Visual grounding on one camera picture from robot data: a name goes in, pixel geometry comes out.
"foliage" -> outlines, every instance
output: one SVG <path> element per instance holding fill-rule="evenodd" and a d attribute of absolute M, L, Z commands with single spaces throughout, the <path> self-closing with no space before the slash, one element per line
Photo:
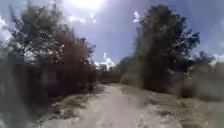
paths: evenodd
<path fill-rule="evenodd" d="M 94 46 L 62 23 L 56 5 L 29 4 L 19 18 L 13 11 L 11 17 L 13 38 L 8 48 L 24 62 L 19 65 L 26 76 L 26 83 L 21 79 L 27 85 L 24 93 L 35 94 L 39 88 L 46 97 L 60 97 L 93 89 Z"/>
<path fill-rule="evenodd" d="M 151 7 L 140 22 L 133 57 L 143 87 L 166 92 L 172 72 L 186 72 L 193 65 L 191 50 L 199 34 L 187 29 L 186 18 L 167 6 Z"/>

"grass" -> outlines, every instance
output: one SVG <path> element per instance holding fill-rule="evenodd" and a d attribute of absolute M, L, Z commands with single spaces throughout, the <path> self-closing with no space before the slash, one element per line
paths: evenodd
<path fill-rule="evenodd" d="M 131 86 L 121 86 L 123 93 L 137 97 L 141 106 L 154 105 L 160 116 L 172 116 L 183 128 L 224 127 L 224 105 L 202 102 L 196 99 L 182 99 L 168 94 L 159 94 Z"/>

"dirt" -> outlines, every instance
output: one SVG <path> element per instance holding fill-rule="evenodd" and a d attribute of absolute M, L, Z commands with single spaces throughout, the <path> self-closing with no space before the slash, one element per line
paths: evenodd
<path fill-rule="evenodd" d="M 89 100 L 79 117 L 53 119 L 40 128 L 182 128 L 171 116 L 161 116 L 154 105 L 139 107 L 131 95 L 121 92 L 118 86 L 106 86 L 104 92 Z"/>

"sunlight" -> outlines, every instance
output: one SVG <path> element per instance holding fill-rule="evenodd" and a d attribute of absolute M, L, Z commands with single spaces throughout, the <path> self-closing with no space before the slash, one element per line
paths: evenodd
<path fill-rule="evenodd" d="M 89 10 L 99 10 L 105 0 L 65 0 L 70 5 L 73 5 L 77 8 L 89 9 Z"/>

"blue sky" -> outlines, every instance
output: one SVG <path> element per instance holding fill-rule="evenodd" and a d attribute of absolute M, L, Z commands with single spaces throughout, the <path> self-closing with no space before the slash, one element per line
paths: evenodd
<path fill-rule="evenodd" d="M 50 0 L 31 0 L 34 4 L 47 4 Z M 176 13 L 187 17 L 189 28 L 200 32 L 201 44 L 194 50 L 204 50 L 224 60 L 224 1 L 222 0 L 95 0 L 97 4 L 83 4 L 79 1 L 61 0 L 65 21 L 74 28 L 76 34 L 86 37 L 96 44 L 96 62 L 115 63 L 133 51 L 138 23 L 133 23 L 134 12 L 144 15 L 150 6 L 163 3 Z M 10 25 L 9 5 L 20 13 L 26 0 L 0 1 L 0 28 Z M 0 39 L 7 33 L 2 30 Z"/>

